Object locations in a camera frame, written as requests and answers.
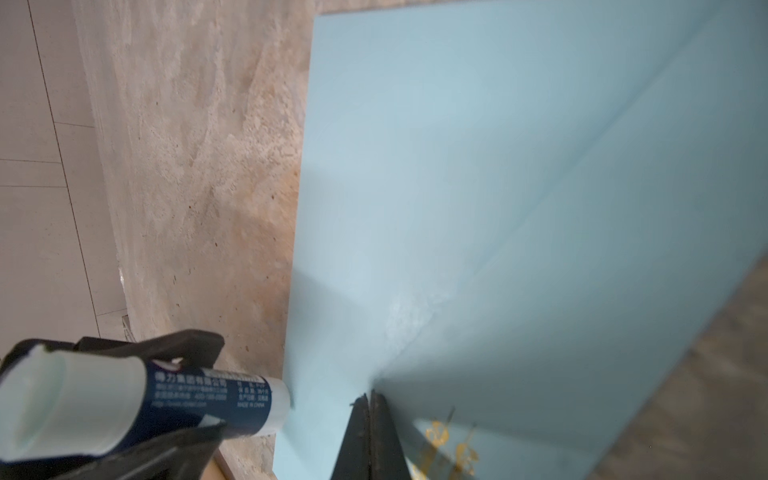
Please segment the white glue stick cap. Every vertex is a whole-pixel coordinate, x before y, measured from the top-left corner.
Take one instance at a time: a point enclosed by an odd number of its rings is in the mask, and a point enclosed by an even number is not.
[[[272,405],[264,426],[256,434],[259,437],[278,433],[283,427],[283,423],[286,422],[288,412],[290,411],[290,393],[288,393],[288,387],[283,383],[283,380],[271,377],[264,377],[264,379],[272,390]]]
[[[133,424],[146,381],[136,357],[36,346],[0,379],[0,460],[108,453]]]

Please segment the table surface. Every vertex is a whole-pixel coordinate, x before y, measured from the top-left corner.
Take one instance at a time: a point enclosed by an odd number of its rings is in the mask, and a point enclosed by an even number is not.
[[[218,367],[281,375],[313,18],[405,3],[75,0],[138,339],[210,329]],[[763,260],[595,480],[768,471],[767,319]],[[273,439],[221,450],[237,478],[271,478]]]

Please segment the tile floor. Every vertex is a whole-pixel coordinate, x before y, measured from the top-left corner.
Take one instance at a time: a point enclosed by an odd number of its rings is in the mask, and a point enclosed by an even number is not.
[[[0,45],[0,356],[32,337],[124,339],[70,2],[2,0]]]

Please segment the blue label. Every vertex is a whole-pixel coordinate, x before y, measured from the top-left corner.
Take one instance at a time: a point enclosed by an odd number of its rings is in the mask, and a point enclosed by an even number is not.
[[[225,422],[226,438],[257,433],[270,414],[272,389],[260,376],[175,363],[146,362],[147,388],[134,424],[113,452],[164,433]]]

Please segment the glue stick label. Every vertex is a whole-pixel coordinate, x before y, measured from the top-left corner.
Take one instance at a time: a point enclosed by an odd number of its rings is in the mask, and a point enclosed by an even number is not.
[[[254,435],[270,414],[272,389],[263,377],[160,360],[145,366],[141,408],[115,451],[174,430],[219,422],[227,424],[227,438]]]

